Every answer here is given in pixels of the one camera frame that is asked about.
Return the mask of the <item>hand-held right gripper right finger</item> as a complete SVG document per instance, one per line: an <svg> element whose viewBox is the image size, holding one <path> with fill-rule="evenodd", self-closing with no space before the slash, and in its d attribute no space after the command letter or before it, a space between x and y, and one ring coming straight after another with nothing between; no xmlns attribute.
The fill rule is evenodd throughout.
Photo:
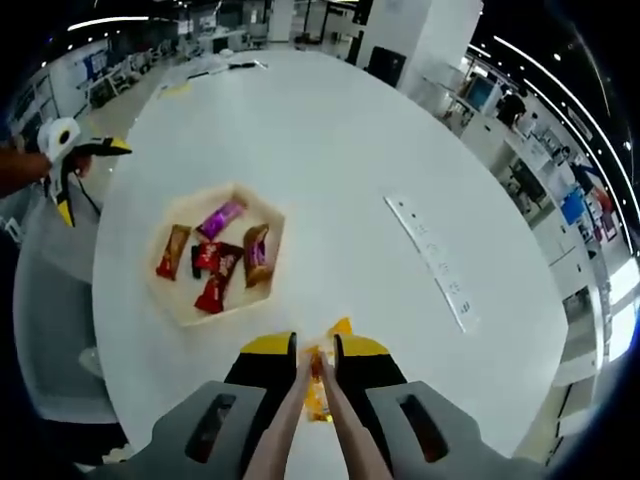
<svg viewBox="0 0 640 480"><path fill-rule="evenodd" d="M477 422L422 381L409 382L380 343L334 336L338 386L395 479L542 479L544 468L484 443Z"/></svg>

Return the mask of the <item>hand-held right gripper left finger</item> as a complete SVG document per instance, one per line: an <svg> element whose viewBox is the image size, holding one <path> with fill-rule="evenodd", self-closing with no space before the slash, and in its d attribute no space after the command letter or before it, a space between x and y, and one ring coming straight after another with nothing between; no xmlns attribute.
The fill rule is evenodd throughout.
<svg viewBox="0 0 640 480"><path fill-rule="evenodd" d="M89 479L240 479L296 378L297 338L281 332L240 350L225 380L208 381L156 421L151 442Z"/></svg>

